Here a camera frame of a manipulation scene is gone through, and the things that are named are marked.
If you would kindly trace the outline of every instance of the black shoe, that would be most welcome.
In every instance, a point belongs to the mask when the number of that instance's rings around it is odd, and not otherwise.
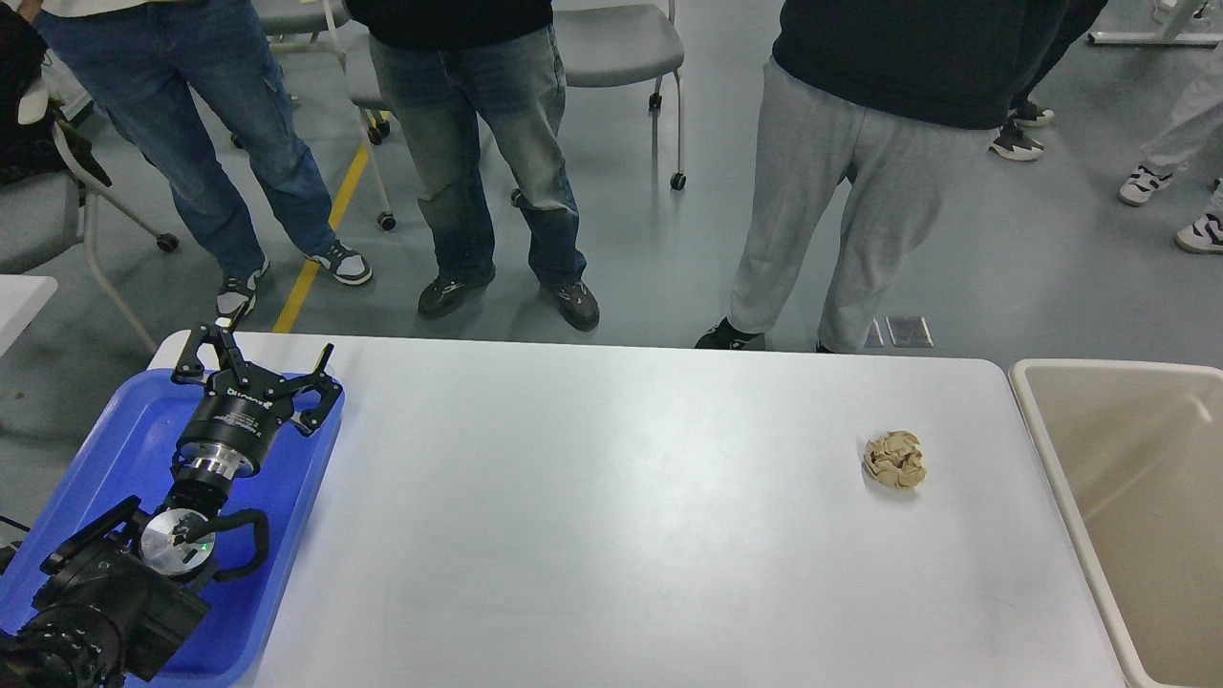
[[[581,280],[569,286],[539,284],[539,288],[552,296],[556,309],[569,324],[582,331],[589,331],[599,324],[599,302]]]
[[[1053,110],[1042,108],[1031,100],[1025,100],[1022,105],[1015,109],[1015,114],[1010,119],[1019,126],[1038,127],[1053,121]]]
[[[493,281],[494,276],[497,276],[497,268],[490,269],[487,276],[482,276],[475,281],[456,281],[439,274],[437,279],[424,287],[424,291],[421,291],[421,299],[416,303],[416,312],[421,313],[422,317],[439,318],[457,308],[468,291],[484,286],[489,281]]]
[[[1008,160],[1027,163],[1044,153],[1044,144],[1024,132],[1015,120],[1007,120],[989,149]]]
[[[701,339],[696,340],[696,349],[742,349],[747,346],[747,342],[756,339],[759,334],[748,334],[746,331],[739,331],[734,326],[730,326],[730,320],[722,318],[722,321],[717,326],[709,328]]]

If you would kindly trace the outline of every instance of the yellow floor line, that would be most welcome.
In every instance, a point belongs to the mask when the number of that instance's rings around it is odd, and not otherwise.
[[[357,182],[361,181],[361,174],[366,170],[366,163],[368,161],[369,153],[366,152],[366,147],[357,147],[357,153],[352,156],[352,164],[349,165],[349,171],[344,175],[340,189],[335,193],[335,200],[331,202],[331,216],[327,219],[327,222],[331,225],[331,231],[339,229],[340,220],[344,219],[344,213],[347,211],[349,203],[352,202],[352,193],[357,189]],[[301,271],[297,273],[297,281],[294,282],[292,290],[289,291],[285,306],[280,308],[276,324],[272,325],[272,331],[285,332],[292,330],[294,323],[297,321],[297,314],[301,313],[302,303],[306,302],[306,295],[309,293],[309,287],[314,284],[314,275],[317,274],[318,263],[305,260]]]

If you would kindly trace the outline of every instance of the person's leg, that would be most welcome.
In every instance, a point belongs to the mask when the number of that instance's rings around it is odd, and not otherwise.
[[[226,275],[264,264],[242,197],[216,161],[186,81],[166,61],[166,37],[139,6],[97,17],[38,16],[37,28],[116,130],[157,166],[192,236]]]
[[[273,213],[307,255],[335,241],[331,196],[292,125],[280,65],[249,0],[150,4],[168,38],[166,54],[187,83],[234,132]]]
[[[449,73],[454,56],[401,50],[377,39],[369,53],[424,186],[418,204],[433,231],[440,276],[486,281],[493,273],[493,220],[479,176],[476,111]]]
[[[527,262],[545,285],[582,279],[577,203],[556,130],[565,111],[565,73],[552,27],[464,50],[464,90],[488,122],[519,183],[519,208],[531,227]]]
[[[878,111],[862,123],[841,219],[840,253],[819,320],[819,342],[859,352],[905,257],[944,203],[972,197],[971,175],[989,131],[938,126]],[[937,169],[938,174],[929,174]]]
[[[1096,23],[1096,18],[1099,17],[1099,12],[1103,11],[1104,5],[1108,0],[1070,0],[1066,5],[1065,15],[1062,16],[1062,22],[1058,24],[1058,31],[1053,35],[1053,42],[1049,44],[1048,50],[1044,51],[1044,57],[1041,59],[1041,64],[1036,67],[1036,73],[1029,79],[1027,84],[1011,98],[1010,109],[1016,110],[1027,103],[1029,97],[1032,94],[1032,89],[1036,84],[1041,83],[1041,79],[1049,73],[1062,57],[1070,49],[1070,45],[1075,40],[1079,40],[1084,33],[1091,28],[1091,24]]]
[[[1161,176],[1174,172],[1223,126],[1223,44],[1173,104],[1169,120],[1163,132],[1140,148],[1142,165]]]
[[[764,66],[752,221],[726,319],[770,329],[790,297],[811,235],[845,177],[866,110]]]

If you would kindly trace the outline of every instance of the chair wheel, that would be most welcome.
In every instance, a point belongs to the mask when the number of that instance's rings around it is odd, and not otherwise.
[[[157,247],[166,253],[174,252],[179,247],[179,237],[169,232],[159,233],[157,236]]]

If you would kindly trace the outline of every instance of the beige bin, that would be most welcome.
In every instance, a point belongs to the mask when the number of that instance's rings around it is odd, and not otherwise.
[[[1223,688],[1223,373],[1026,360],[1010,371],[1134,688]]]

